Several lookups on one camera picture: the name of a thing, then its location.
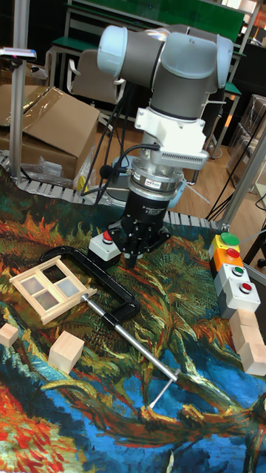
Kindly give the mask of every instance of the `colorful fabric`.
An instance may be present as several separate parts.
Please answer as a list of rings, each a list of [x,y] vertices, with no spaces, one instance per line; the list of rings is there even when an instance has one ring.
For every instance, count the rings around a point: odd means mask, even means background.
[[[214,231],[172,226],[173,237],[134,270],[109,270],[140,312],[123,326],[173,370],[167,379],[85,304],[43,326],[9,278],[49,248],[86,251],[120,211],[28,194],[0,169],[0,325],[19,329],[0,346],[0,470],[32,473],[262,473],[266,380],[243,373],[221,320],[208,263]],[[113,298],[66,262],[106,310]],[[69,375],[47,363],[63,330],[85,341]]]

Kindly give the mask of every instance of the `wooden cube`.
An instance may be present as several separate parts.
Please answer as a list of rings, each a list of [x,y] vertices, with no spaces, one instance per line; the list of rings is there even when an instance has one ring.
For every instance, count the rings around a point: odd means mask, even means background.
[[[230,318],[229,324],[232,333],[236,332],[239,329],[240,325],[259,328],[255,312],[251,312],[250,310],[244,309],[237,309],[236,312]]]
[[[17,338],[18,338],[18,328],[10,324],[4,324],[3,327],[0,328],[0,344],[1,345],[4,345],[5,347],[10,348]]]
[[[245,343],[264,345],[262,334],[258,327],[248,327],[247,325],[239,325],[232,334],[233,344],[236,353],[245,345]]]
[[[239,354],[243,369],[248,375],[266,375],[266,345],[246,343]]]
[[[64,331],[51,346],[48,363],[69,374],[81,357],[83,346],[83,340]]]

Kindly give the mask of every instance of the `small window pane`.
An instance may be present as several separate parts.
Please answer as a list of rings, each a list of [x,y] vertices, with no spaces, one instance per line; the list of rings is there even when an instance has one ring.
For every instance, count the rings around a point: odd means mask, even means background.
[[[44,287],[35,277],[27,279],[26,281],[22,281],[21,284],[30,295],[35,294],[40,290],[44,289]]]
[[[61,279],[64,279],[66,275],[61,271],[58,266],[53,265],[50,266],[47,269],[43,269],[42,273],[48,278],[49,281],[51,281],[53,284],[55,282],[60,281]]]
[[[36,296],[35,299],[41,304],[44,310],[49,310],[51,307],[54,307],[54,305],[58,304],[56,298],[48,290]]]
[[[58,282],[57,286],[64,292],[66,297],[74,296],[74,294],[79,291],[70,279],[64,279],[63,281]]]

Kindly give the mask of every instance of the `window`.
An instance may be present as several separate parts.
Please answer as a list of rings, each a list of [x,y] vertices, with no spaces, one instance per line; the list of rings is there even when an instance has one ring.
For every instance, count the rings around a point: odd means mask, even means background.
[[[60,256],[10,278],[10,282],[38,312],[44,325],[79,304],[85,293],[92,296],[97,292],[85,287]]]

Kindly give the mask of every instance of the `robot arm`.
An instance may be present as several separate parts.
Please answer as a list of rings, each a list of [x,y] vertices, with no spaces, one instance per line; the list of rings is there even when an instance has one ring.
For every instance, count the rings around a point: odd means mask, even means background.
[[[135,127],[144,131],[143,143],[159,147],[133,159],[124,215],[109,229],[130,265],[169,237],[163,217],[183,181],[182,169],[202,169],[208,159],[201,116],[209,94],[225,87],[232,53],[229,39],[185,25],[140,33],[110,26],[103,32],[98,67],[151,89]]]

